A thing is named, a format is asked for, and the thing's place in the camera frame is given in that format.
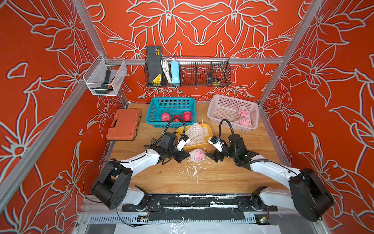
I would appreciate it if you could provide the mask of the white foam net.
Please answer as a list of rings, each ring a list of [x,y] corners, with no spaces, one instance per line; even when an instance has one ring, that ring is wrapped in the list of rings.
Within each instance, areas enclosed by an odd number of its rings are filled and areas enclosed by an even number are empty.
[[[202,128],[202,131],[201,131],[201,135],[202,135],[203,137],[207,137],[207,136],[209,136],[208,128],[203,127],[203,128]]]
[[[202,133],[202,131],[203,131],[202,126],[199,123],[195,123],[186,130],[185,134],[187,135],[189,139],[193,139],[199,136]]]
[[[203,136],[197,136],[187,144],[187,146],[193,146],[193,145],[200,145],[200,144],[205,144],[206,140]]]

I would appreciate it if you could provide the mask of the red apple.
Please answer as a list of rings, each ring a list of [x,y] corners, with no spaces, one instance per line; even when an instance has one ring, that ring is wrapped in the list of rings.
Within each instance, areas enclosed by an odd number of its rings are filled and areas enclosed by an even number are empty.
[[[161,115],[161,121],[162,122],[169,122],[171,120],[171,116],[169,113],[163,113]]]
[[[192,120],[192,114],[190,111],[185,111],[182,115],[184,122],[190,122]]]

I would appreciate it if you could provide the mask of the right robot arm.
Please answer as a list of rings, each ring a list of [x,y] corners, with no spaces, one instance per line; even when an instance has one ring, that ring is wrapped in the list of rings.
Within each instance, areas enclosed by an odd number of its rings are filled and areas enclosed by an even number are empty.
[[[249,151],[243,138],[234,131],[228,141],[226,143],[221,135],[212,136],[208,142],[215,147],[215,152],[208,157],[215,162],[231,158],[237,167],[262,174],[285,187],[272,189],[261,186],[253,191],[249,205],[255,211],[263,211],[269,206],[283,207],[315,222],[334,205],[333,196],[314,170],[287,167]]]

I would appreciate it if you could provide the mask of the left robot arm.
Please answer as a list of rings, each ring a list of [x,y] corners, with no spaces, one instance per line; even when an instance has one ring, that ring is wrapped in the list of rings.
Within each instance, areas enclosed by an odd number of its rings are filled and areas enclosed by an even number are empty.
[[[183,125],[180,137],[169,132],[173,121],[179,120]],[[120,205],[133,205],[137,210],[144,210],[148,205],[149,194],[141,187],[131,187],[131,179],[145,169],[174,159],[181,163],[189,157],[184,150],[187,144],[186,123],[180,117],[172,118],[165,127],[161,137],[150,145],[144,146],[145,152],[128,160],[110,159],[105,162],[97,179],[91,187],[91,194],[110,210]]]

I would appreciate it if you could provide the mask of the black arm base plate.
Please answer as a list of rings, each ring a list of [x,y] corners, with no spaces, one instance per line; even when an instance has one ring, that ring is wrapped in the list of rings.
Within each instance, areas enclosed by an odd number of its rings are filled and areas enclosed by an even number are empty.
[[[162,209],[238,209],[241,212],[254,212],[250,194],[150,194],[144,208],[124,204],[123,212],[158,212]]]

